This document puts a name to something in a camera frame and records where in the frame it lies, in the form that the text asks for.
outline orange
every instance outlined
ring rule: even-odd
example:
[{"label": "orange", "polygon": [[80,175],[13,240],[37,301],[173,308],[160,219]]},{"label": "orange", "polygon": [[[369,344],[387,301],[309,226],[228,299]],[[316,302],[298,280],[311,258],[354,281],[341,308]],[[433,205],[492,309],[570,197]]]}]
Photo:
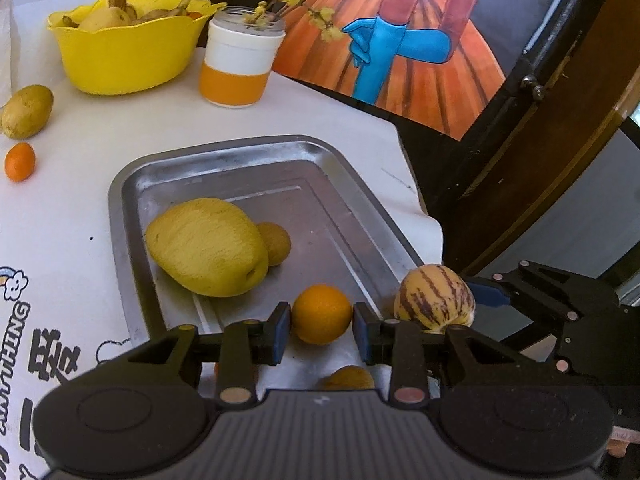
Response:
[{"label": "orange", "polygon": [[291,323],[306,343],[327,345],[338,339],[351,323],[348,298],[331,285],[312,285],[293,304]]},{"label": "orange", "polygon": [[30,144],[19,142],[4,158],[4,172],[14,182],[21,182],[31,176],[36,167],[36,154]]}]

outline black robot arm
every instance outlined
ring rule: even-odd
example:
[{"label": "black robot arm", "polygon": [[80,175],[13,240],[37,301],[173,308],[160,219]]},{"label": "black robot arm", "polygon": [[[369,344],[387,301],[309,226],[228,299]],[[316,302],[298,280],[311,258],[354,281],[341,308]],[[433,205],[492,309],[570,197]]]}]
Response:
[{"label": "black robot arm", "polygon": [[[280,362],[287,303],[222,334],[176,327],[41,401],[33,429],[48,479],[600,478],[614,427],[636,428],[627,331],[638,311],[606,285],[533,263],[494,278],[468,280],[479,303],[511,302],[536,337],[497,342],[465,326],[425,334],[354,306],[362,360],[392,366],[388,399],[272,390],[258,402],[252,367]],[[558,338],[548,362],[519,353],[548,334]],[[196,391],[203,362],[220,367],[212,399]]]}]

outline stainless steel tray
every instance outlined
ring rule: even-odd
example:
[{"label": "stainless steel tray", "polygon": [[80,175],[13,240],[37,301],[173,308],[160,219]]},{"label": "stainless steel tray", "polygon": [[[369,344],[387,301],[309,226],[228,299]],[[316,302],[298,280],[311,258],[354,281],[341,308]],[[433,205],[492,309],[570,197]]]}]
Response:
[{"label": "stainless steel tray", "polygon": [[[149,257],[143,233],[175,203],[212,196],[235,202],[254,222],[271,221],[290,234],[292,251],[265,280],[236,298],[192,294]],[[381,317],[406,273],[421,264],[380,202],[345,158],[318,139],[263,137],[150,155],[129,164],[109,191],[111,240],[124,314],[134,344],[182,323],[221,332],[240,319],[267,319],[279,301],[293,303],[314,283],[337,286],[367,301]],[[363,363],[351,330],[325,347],[291,334],[277,367],[262,367],[267,388],[316,386],[348,364]],[[386,392],[388,367],[370,370]],[[207,390],[209,377],[203,377]]]}]

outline table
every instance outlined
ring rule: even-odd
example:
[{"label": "table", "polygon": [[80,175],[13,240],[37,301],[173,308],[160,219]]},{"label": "table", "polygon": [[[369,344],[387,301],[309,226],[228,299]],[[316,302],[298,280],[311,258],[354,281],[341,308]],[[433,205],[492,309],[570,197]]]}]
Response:
[{"label": "table", "polygon": [[[390,123],[277,74],[257,105],[217,107],[198,93],[202,56],[199,49],[174,81],[129,96],[90,96],[61,83],[52,89],[49,124],[30,139],[35,174],[20,184],[0,178],[0,276],[8,280],[0,286],[0,326],[8,331],[0,358],[0,445],[7,478],[47,470],[30,431],[40,398],[129,348],[107,191],[132,160],[243,137],[317,137],[342,152],[423,261],[441,261],[442,231],[420,209]],[[0,152],[12,144],[1,136]]]}]

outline white and orange jar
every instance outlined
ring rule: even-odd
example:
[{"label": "white and orange jar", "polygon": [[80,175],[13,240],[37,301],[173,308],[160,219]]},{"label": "white and orange jar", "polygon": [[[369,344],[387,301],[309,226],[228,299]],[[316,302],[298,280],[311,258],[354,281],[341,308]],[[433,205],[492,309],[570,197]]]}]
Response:
[{"label": "white and orange jar", "polygon": [[278,47],[284,20],[269,14],[267,27],[248,25],[247,7],[219,10],[209,22],[209,41],[200,73],[200,92],[220,106],[247,107],[262,97]]}]

